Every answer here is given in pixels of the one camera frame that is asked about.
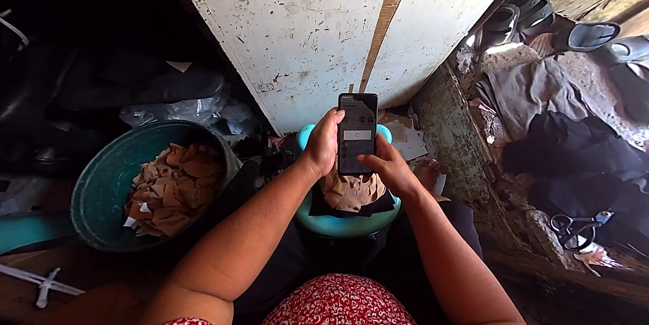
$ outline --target black smartphone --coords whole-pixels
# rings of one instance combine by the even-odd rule
[[[338,174],[358,176],[372,173],[372,168],[356,160],[357,155],[377,153],[378,96],[371,93],[343,93],[338,96],[338,110],[345,110],[338,124]]]

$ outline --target wrist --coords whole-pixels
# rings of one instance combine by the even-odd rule
[[[306,154],[300,156],[293,165],[304,174],[304,177],[312,185],[322,177],[320,168],[313,162],[313,159]]]
[[[406,196],[402,198],[406,204],[415,204],[419,202],[424,202],[432,198],[432,193],[428,192],[424,186],[420,183],[415,184],[414,187],[406,193]]]

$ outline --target green plastic basin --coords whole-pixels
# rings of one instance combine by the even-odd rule
[[[214,201],[218,200],[223,189],[239,171],[238,160],[230,146],[197,123],[171,120],[130,130],[93,157],[72,192],[72,223],[90,246],[107,252],[135,252],[161,245],[170,239],[150,235],[136,237],[135,231],[122,226],[125,220],[123,206],[133,188],[132,179],[140,172],[140,165],[153,161],[169,147],[170,142],[182,146],[208,142],[223,152],[225,182]],[[198,220],[200,215],[176,236],[189,230]]]

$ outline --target cardboard strip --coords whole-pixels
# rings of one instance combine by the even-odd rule
[[[394,17],[396,8],[399,6],[400,1],[401,0],[383,0],[381,11],[378,14],[377,26],[374,28],[372,44],[370,45],[369,53],[367,54],[365,69],[363,69],[363,79],[361,80],[361,85],[358,89],[359,93],[365,93],[369,75],[372,73],[374,63],[377,61],[378,51],[381,49],[385,33],[387,32],[387,28],[390,26],[390,22],[392,22],[392,18]]]

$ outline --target hand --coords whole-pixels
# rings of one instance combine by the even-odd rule
[[[345,117],[345,111],[334,107],[322,117],[313,128],[304,152],[300,156],[314,170],[318,179],[327,175],[334,167],[338,154],[338,123]]]
[[[379,133],[377,155],[358,155],[356,158],[362,165],[372,168],[393,195],[405,198],[416,190],[424,189],[399,151]]]

